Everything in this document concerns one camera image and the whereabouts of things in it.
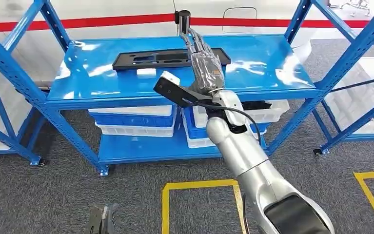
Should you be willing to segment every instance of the blue metal shelf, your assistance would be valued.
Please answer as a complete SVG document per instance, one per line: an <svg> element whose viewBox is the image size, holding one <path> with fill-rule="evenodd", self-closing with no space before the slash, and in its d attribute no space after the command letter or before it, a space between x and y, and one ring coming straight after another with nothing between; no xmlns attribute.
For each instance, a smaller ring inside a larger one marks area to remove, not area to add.
<svg viewBox="0 0 374 234"><path fill-rule="evenodd" d="M237 92L241 101L306 99L293 118L268 145L266 151L268 154L272 154L285 141L359 58L374 45L374 18L356 36L321 2L301 0L284 35L205 38L212 47L222 47L232 59L232 64L226 67L226 88ZM322 81L315 84L311 82L290 47L313 4L351 41L351 45L329 73ZM10 55L10 51L19 41L18 38L24 34L27 25L36 15L37 9L40 9L66 53L59 75L48 96L39 90ZM187 149L186 142L182 140L182 128L179 128L174 137L167 139L102 136L100 154L97 156L60 114L60 110L68 109L170 104L152 89L157 76L160 75L159 69L155 73L150 73L151 70L143 70L143 73L126 71L117 74L111 70L111 66L118 53L176 48L184 48L182 40L176 37L70 41L50 1L34 0L13 33L9 34L4 47L0 44L0 72L93 164L102 176L106 176L107 163L158 160L159 156L160 159L171 159L216 155L215 148L213 150ZM190 68L168 70L181 78L181 85L189 85L193 80ZM367 120L372 115L365 116L361 121ZM346 130L341 131L333 143L339 142L341 137L347 137L347 133ZM152 150L152 147L161 144L173 147L174 152L169 153L167 149L156 152ZM20 154L28 155L22 148L16 150Z"/></svg>
<svg viewBox="0 0 374 234"><path fill-rule="evenodd" d="M325 6L322 1L320 0L312 0L312 3L318 7L318 9L327 17L329 20L335 25L337 29L352 43L356 45L363 45L367 42L365 47L358 46L358 52L361 51L367 51L369 49L370 45L374 44L374 18L371 20L371 22L365 27L365 29L357 36L355 32L341 19L339 18L329 7ZM356 58L351 62L349 60L346 60L346 64L354 65L356 61L363 55L363 53L358 53ZM338 88L335 90L331 90L331 92L337 92L339 90L353 88L360 85L365 85L368 83L374 82L373 80L348 85L346 87ZM315 119L317 120L319 127L321 128L322 132L324 133L327 142L320 146L320 151L323 153L328 153L329 149L334 147L336 144L342 141L361 141L361 140L374 140L374 134L355 134L354 132L357 131L359 128L364 126L366 123L368 123L372 118L374 118L374 108L368 111L366 114L364 114L362 117L360 117L358 120L356 120L353 124L351 124L349 127L347 127L344 130L341 130L336 122L335 116L332 113L332 110L329 108L329 106L325 103L324 100L321 101L323 107L326 110L326 113L329 116L329 119L331 120L332 124L337 130L336 136L332 136L324 124L323 120L319 116L316 110L313 110L313 115Z"/></svg>
<svg viewBox="0 0 374 234"><path fill-rule="evenodd" d="M261 140L262 148L266 149L263 136ZM188 148L180 114L177 115L173 137L102 135L99 146L99 162L104 164L220 156L216 146Z"/></svg>
<svg viewBox="0 0 374 234"><path fill-rule="evenodd" d="M210 46L221 47L232 60L226 68L225 85L242 101L266 98L259 91L306 91L304 98L317 90L283 35L245 35L205 37ZM77 108L99 107L101 102L116 100L110 107L171 104L154 92L153 87L167 70L181 79L181 85L194 81L191 67L128 70L117 73L112 63L119 53L184 48L179 37L73 40L60 71L52 84L47 104L62 109L66 103Z"/></svg>
<svg viewBox="0 0 374 234"><path fill-rule="evenodd" d="M38 138L38 135L39 135L39 131L41 129L41 127L43 126L44 122L45 122L45 118L44 117L40 117L35 125L33 126L33 131L29 137L29 140L27 142L27 146L26 147L23 147L20 145L20 141L22 140L23 136L24 136L24 133L26 131L26 128L29 126L30 124L30 121L32 120L32 117L33 115L36 113L36 109L35 108L32 108L29 112L29 114L27 115L26 119L24 120L23 124L21 125L20 129L19 129L19 133L17 134L17 136L15 136L15 138L9 138L7 137L8 139L10 139L10 142L12 144L16 144L18 145L18 147L21 147L21 148L26 148L30 155L34 155L31 151L33 150L33 146L35 145L35 142ZM6 154L19 154L19 151L16 149L16 147L11 147L9 148L8 150L0 150L0 155L6 155ZM35 156L35 157L31 157L33 158L33 160L31 160L31 165L37 165L39 160L40 160L40 157L39 156Z"/></svg>

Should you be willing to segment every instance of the shelf caster wheel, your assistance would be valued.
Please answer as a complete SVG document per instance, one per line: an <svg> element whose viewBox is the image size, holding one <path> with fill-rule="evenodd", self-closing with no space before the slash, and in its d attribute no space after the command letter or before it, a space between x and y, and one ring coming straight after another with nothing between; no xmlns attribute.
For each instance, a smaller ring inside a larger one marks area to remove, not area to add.
<svg viewBox="0 0 374 234"><path fill-rule="evenodd" d="M109 175L109 167L106 170L101 170L99 173L100 176L108 176Z"/></svg>
<svg viewBox="0 0 374 234"><path fill-rule="evenodd" d="M314 153L315 155L322 155L322 154L323 154L323 152L322 152L321 149L314 149L314 150L313 150L313 153Z"/></svg>
<svg viewBox="0 0 374 234"><path fill-rule="evenodd" d="M38 167L43 167L44 165L49 164L49 160L41 158L38 164Z"/></svg>

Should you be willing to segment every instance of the robotic hand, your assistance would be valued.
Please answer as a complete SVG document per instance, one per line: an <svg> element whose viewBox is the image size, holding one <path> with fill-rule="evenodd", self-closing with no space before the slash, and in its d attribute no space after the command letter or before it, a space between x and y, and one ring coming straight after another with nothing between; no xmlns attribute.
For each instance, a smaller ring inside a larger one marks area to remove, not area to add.
<svg viewBox="0 0 374 234"><path fill-rule="evenodd" d="M188 88L181 87L179 78L164 72L154 90L181 107L206 107L208 136L250 200L262 234L334 234L329 217L319 205L292 186L269 161L242 114L238 96L223 89L224 75L218 57L189 27L190 13L180 11L176 17L195 81Z"/></svg>

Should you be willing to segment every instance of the black cable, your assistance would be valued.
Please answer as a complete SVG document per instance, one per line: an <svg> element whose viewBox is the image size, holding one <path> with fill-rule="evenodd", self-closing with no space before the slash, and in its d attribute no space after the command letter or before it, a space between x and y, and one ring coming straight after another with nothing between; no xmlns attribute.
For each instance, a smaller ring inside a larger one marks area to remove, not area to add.
<svg viewBox="0 0 374 234"><path fill-rule="evenodd" d="M234 111L234 112L237 112L237 113L240 113L240 114L246 116L254 124L254 126L256 128L256 132L257 132L258 143L261 145L261 134L260 134L260 130L258 129L257 124L254 121L254 119L248 113L246 113L244 111L241 111L241 110L238 110L238 109L235 109L235 108L231 108L231 107L216 106L216 105L211 105L211 104L204 104L204 103L201 103L199 101L195 102L195 105L202 106L202 107L205 107L205 108L210 108L210 109Z"/></svg>
<svg viewBox="0 0 374 234"><path fill-rule="evenodd" d="M246 229L246 234L250 234L249 232L249 225L247 224L246 218L246 194L241 196L241 200L243 200L243 219L244 219L244 227Z"/></svg>

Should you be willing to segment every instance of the shelf shelf board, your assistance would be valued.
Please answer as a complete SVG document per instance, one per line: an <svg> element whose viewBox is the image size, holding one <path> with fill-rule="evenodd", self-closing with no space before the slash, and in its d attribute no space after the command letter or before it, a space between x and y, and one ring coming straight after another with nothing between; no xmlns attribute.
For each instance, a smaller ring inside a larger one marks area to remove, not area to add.
<svg viewBox="0 0 374 234"><path fill-rule="evenodd" d="M282 93L300 97L317 94L313 82L293 53L284 35L207 36L212 47L220 47L231 58L226 67L225 87L240 98L254 100L260 95L284 98ZM184 48L179 37L91 39L70 43L56 79L48 95L49 105L92 107L100 102L116 100L114 104L168 104L153 87L164 70L189 86L194 80L191 67L168 69L138 69L117 73L112 64L119 53Z"/></svg>

